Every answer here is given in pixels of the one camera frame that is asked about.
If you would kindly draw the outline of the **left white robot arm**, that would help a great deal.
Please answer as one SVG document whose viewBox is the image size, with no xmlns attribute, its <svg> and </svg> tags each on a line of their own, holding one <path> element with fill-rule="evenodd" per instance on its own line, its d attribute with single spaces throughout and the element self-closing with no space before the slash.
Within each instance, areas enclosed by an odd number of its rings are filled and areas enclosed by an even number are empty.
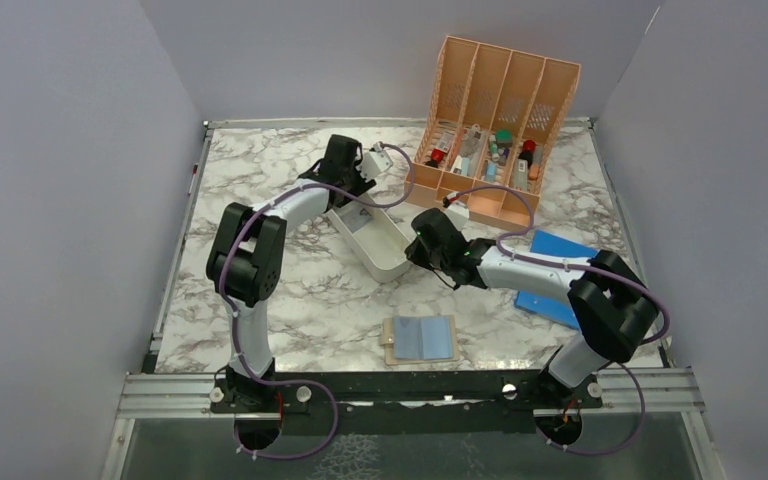
<svg viewBox="0 0 768 480">
<path fill-rule="evenodd" d="M 287 234 L 301 224 L 359 199 L 392 165 L 380 143 L 365 148 L 350 137 L 330 137 L 324 156 L 287 189 L 254 205 L 228 204 L 206 263 L 206 276 L 230 312 L 229 368 L 243 376 L 236 396 L 258 411 L 273 401 L 267 377 L 268 299 L 281 275 Z"/>
</svg>

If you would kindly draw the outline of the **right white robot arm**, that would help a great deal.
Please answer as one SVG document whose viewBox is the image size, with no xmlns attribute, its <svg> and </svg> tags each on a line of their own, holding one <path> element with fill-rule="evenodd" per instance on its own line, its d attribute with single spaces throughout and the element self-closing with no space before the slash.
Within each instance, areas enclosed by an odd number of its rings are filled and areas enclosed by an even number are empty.
<svg viewBox="0 0 768 480">
<path fill-rule="evenodd" d="M 529 291 L 569 306 L 578 334 L 543 367 L 539 398 L 560 407 L 577 387 L 610 363 L 630 360 L 654 341 L 649 331 L 666 308 L 616 253 L 601 250 L 587 258 L 517 253 L 501 241 L 468 240 L 448 214 L 429 209 L 412 222 L 415 240 L 405 254 L 426 270 L 449 277 L 455 287 Z"/>
</svg>

